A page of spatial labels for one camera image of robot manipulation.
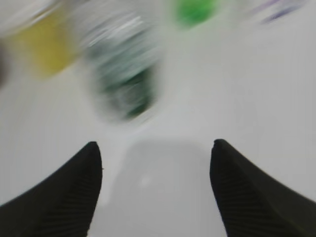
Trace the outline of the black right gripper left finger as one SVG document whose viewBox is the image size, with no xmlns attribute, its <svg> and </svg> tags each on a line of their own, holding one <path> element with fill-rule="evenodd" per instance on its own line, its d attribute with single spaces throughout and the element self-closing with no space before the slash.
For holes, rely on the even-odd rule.
<svg viewBox="0 0 316 237">
<path fill-rule="evenodd" d="M 96 142 L 87 143 L 62 167 L 1 205 L 2 237 L 85 237 L 102 185 Z"/>
</svg>

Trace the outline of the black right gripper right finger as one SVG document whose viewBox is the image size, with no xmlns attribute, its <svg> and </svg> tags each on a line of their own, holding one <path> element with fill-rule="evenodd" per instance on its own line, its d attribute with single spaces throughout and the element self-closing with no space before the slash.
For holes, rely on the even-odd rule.
<svg viewBox="0 0 316 237">
<path fill-rule="evenodd" d="M 316 203 L 262 171 L 224 139 L 214 141 L 209 176 L 227 236 L 316 235 Z"/>
</svg>

